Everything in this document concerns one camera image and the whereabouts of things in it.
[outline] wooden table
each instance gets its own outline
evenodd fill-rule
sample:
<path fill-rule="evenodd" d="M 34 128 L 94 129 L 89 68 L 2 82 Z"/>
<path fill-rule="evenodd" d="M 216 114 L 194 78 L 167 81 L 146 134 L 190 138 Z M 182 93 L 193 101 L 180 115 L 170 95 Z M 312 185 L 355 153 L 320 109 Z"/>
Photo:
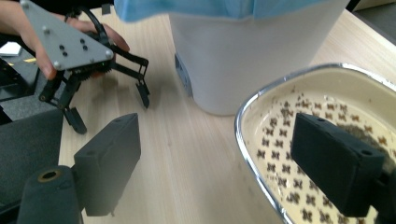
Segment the wooden table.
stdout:
<path fill-rule="evenodd" d="M 239 156 L 234 117 L 209 115 L 187 96 L 167 16 L 123 23 L 113 11 L 100 21 L 119 31 L 132 53 L 149 59 L 152 94 L 145 109 L 134 80 L 117 72 L 85 81 L 76 94 L 71 105 L 88 132 L 77 134 L 64 122 L 60 164 L 73 165 L 84 144 L 129 113 L 139 115 L 142 149 L 115 216 L 84 217 L 85 223 L 251 223 L 232 184 Z M 396 47 L 347 11 L 312 62 L 319 63 L 352 63 L 396 83 Z"/>

